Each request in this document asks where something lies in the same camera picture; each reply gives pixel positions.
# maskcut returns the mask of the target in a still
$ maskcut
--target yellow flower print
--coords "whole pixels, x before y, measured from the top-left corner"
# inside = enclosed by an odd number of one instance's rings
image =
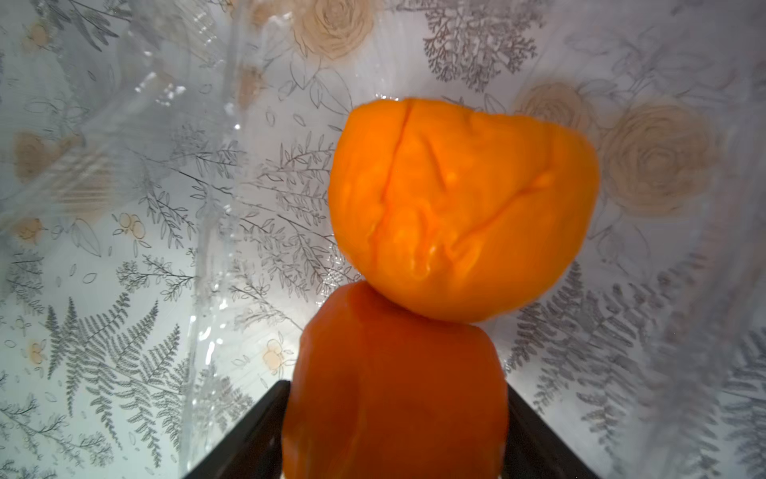
[[[141,245],[143,248],[152,247],[151,245],[149,245],[149,243],[144,241],[144,238],[146,237],[146,228],[144,227],[143,221],[141,221],[138,215],[121,213],[119,215],[119,218],[117,218],[114,214],[112,214],[112,218],[114,219],[114,221],[117,221],[117,223],[119,223],[119,227],[116,230],[112,231],[112,236],[117,236],[117,235],[133,236],[133,256],[134,257],[138,257],[139,255],[139,245]]]
[[[283,337],[279,335],[278,340],[269,340],[266,343],[266,352],[263,355],[264,364],[271,371],[272,376],[284,377],[285,366],[294,366],[295,359],[287,359],[286,356],[293,355],[293,351],[283,348]]]
[[[38,243],[40,231],[43,231],[42,221],[39,218],[24,218],[16,224],[16,236],[24,243]]]
[[[27,36],[21,39],[21,46],[27,52],[36,52],[44,49],[51,43],[51,36],[41,23],[35,23],[27,30]]]
[[[41,343],[32,343],[29,346],[29,359],[35,366],[42,364],[43,359],[45,359],[45,356],[43,356],[43,348],[44,344]]]

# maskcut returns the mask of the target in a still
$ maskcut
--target transparent plastic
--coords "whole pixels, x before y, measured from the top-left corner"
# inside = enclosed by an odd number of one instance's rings
[[[26,218],[97,215],[133,199],[184,161],[169,141],[183,121],[220,124],[220,105],[198,92],[210,73],[190,66],[220,65],[224,51],[203,2],[129,0],[109,11],[14,3],[28,22],[5,64],[33,83],[2,109],[0,238]],[[149,152],[168,160],[151,162]]]
[[[600,476],[682,477],[764,296],[764,16],[711,3],[237,5],[224,141],[248,160],[217,185],[200,243],[182,471],[290,377],[303,327],[360,278],[326,204],[349,111],[429,97],[562,123],[597,147],[602,193],[576,262],[480,326],[509,383]]]

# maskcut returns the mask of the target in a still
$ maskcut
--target plastic sheet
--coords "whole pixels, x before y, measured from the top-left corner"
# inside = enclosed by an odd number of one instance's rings
[[[200,246],[182,467],[243,397],[290,377],[302,328],[359,279],[329,223],[334,146],[353,107],[414,96],[538,116],[597,147],[576,262],[481,326],[509,383],[597,473],[686,474],[763,292],[757,2],[296,0],[232,15],[224,102],[248,161],[216,185]]]

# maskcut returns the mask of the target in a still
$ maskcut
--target stacked oranges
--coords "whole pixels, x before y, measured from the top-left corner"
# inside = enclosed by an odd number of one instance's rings
[[[352,111],[329,206],[367,282],[338,289],[301,337],[287,479],[497,477],[506,383],[468,323],[553,285],[598,183],[593,147],[563,126],[419,99]]]

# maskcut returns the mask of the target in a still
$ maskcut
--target flower print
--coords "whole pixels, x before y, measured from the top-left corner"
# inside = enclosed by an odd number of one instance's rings
[[[631,110],[604,137],[604,189],[627,214],[677,213],[709,184],[711,137],[705,121],[687,109]]]
[[[139,245],[141,245],[143,248],[152,247],[151,245],[149,245],[149,243],[144,241],[144,238],[146,237],[146,228],[144,227],[143,221],[141,221],[138,215],[129,215],[128,213],[122,213],[120,214],[119,218],[117,218],[114,214],[112,214],[112,218],[114,219],[114,221],[117,221],[119,223],[119,227],[116,230],[112,231],[112,236],[117,236],[117,235],[133,236],[133,256],[138,257]]]
[[[593,107],[574,88],[561,83],[532,88],[519,101],[517,113],[557,123],[584,134],[598,148],[599,129]]]
[[[245,68],[240,71],[239,107],[245,111],[258,98],[258,94],[264,88],[265,81],[262,73],[255,67]]]
[[[37,244],[40,231],[43,231],[42,221],[39,218],[23,218],[16,224],[16,236],[25,243]]]
[[[372,30],[372,0],[309,0],[293,23],[299,44],[330,60],[358,48]]]
[[[285,366],[294,366],[295,359],[287,359],[285,356],[293,354],[293,351],[283,348],[283,338],[280,334],[278,340],[269,340],[266,343],[266,352],[263,355],[264,364],[271,371],[273,376],[279,376],[282,379]]]
[[[17,132],[13,137],[13,153],[16,158],[16,178],[29,183],[53,163],[55,155],[43,143],[41,136],[30,132]]]
[[[21,39],[21,46],[27,52],[42,50],[51,43],[51,36],[45,26],[35,23],[27,30],[27,36]]]

